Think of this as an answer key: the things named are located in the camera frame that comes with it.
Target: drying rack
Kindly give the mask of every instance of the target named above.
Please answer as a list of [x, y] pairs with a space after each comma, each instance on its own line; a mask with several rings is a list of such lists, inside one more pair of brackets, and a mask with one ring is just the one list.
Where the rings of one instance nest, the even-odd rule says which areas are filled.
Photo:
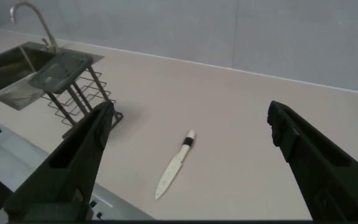
[[[88, 72], [89, 74], [91, 73], [89, 71], [89, 69], [85, 69], [84, 72]], [[106, 96], [109, 97], [111, 95], [110, 91], [107, 91], [104, 89], [104, 87], [107, 85], [106, 82], [101, 81], [99, 78], [102, 76], [101, 72], [95, 72], [93, 71], [97, 78], [98, 81], [100, 82], [101, 86], [102, 86], [102, 91], [105, 92]], [[85, 81], [88, 82], [87, 84], [84, 84], [81, 88], [79, 88], [79, 90], [76, 91], [75, 95], [77, 97], [77, 99], [81, 102], [82, 105], [86, 104], [86, 102], [83, 101], [83, 98], [81, 97], [80, 94], [84, 94], [85, 98], [88, 100], [87, 103], [91, 103], [95, 98], [98, 98], [100, 100], [104, 100], [104, 96], [103, 93], [101, 92], [101, 90], [97, 87], [95, 80], [92, 78], [86, 78], [84, 77], [84, 75], [81, 75], [77, 78], [76, 83], [77, 82], [81, 82], [81, 81]], [[96, 91], [96, 93], [87, 93], [87, 91], [89, 90], [93, 90]], [[68, 126], [73, 126], [68, 120], [67, 118], [62, 114], [62, 112], [60, 111], [60, 109], [55, 105], [55, 103], [50, 99], [50, 97], [48, 95], [43, 95], [42, 96], [43, 99], [49, 100], [50, 102], [48, 103], [48, 107], [53, 108], [56, 110], [55, 115], [60, 117], [62, 120], [61, 122], [65, 125]], [[60, 104], [66, 109], [67, 113], [74, 116], [74, 117], [78, 117], [81, 114], [81, 110], [78, 107], [78, 104], [75, 102], [75, 100], [72, 97], [69, 97], [65, 102], [60, 102]], [[114, 117], [113, 117], [113, 124], [111, 125], [111, 129], [114, 128], [118, 122], [120, 122], [123, 119], [123, 114], [121, 112], [115, 111], [114, 113]]]

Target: chrome faucet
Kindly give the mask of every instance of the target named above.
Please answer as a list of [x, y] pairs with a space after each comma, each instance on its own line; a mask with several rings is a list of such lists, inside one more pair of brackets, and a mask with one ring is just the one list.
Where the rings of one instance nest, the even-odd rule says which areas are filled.
[[13, 5], [11, 7], [11, 22], [13, 24], [16, 23], [16, 19], [15, 19], [16, 10], [21, 6], [27, 6], [27, 7], [31, 8], [32, 10], [34, 10], [34, 12], [37, 14], [38, 18], [41, 21], [42, 26], [44, 27], [44, 29], [47, 32], [47, 35], [49, 37], [49, 41], [50, 41], [50, 44], [51, 44], [51, 47], [49, 48], [49, 50], [51, 50], [53, 53], [57, 53], [58, 50], [59, 50], [59, 46], [57, 45], [56, 40], [53, 37], [52, 33], [49, 31], [48, 25], [45, 22], [44, 17], [42, 16], [42, 14], [39, 11], [39, 9], [36, 8], [35, 5], [33, 5], [33, 4], [31, 4], [31, 3], [27, 2], [27, 1], [21, 1], [21, 2], [19, 2], [17, 4], [15, 4], [15, 5]]

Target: white countertop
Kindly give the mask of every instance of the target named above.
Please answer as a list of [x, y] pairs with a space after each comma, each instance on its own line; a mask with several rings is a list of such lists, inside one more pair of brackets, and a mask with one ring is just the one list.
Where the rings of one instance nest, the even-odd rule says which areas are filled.
[[[0, 53], [40, 37], [0, 30]], [[93, 65], [124, 119], [112, 130], [97, 182], [157, 219], [311, 219], [289, 165], [272, 143], [272, 100], [293, 108], [358, 160], [358, 93], [103, 47]], [[0, 123], [52, 152], [68, 130], [39, 99]], [[156, 201], [159, 178], [189, 129], [193, 149]]]

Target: sink basin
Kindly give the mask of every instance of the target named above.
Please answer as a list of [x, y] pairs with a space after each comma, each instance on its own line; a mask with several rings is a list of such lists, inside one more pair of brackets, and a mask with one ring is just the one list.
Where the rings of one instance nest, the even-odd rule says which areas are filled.
[[[60, 49], [62, 52], [81, 53], [74, 50]], [[103, 56], [88, 54], [93, 63]], [[44, 92], [29, 85], [29, 79], [55, 54], [46, 51], [42, 44], [27, 42], [0, 54], [0, 101], [21, 110]]]

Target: gray wall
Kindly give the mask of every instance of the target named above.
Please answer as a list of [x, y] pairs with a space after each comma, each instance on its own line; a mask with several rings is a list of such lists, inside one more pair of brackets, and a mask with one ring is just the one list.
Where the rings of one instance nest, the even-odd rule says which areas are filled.
[[[35, 14], [0, 28], [45, 35]], [[33, 0], [59, 39], [358, 90], [358, 0]]]

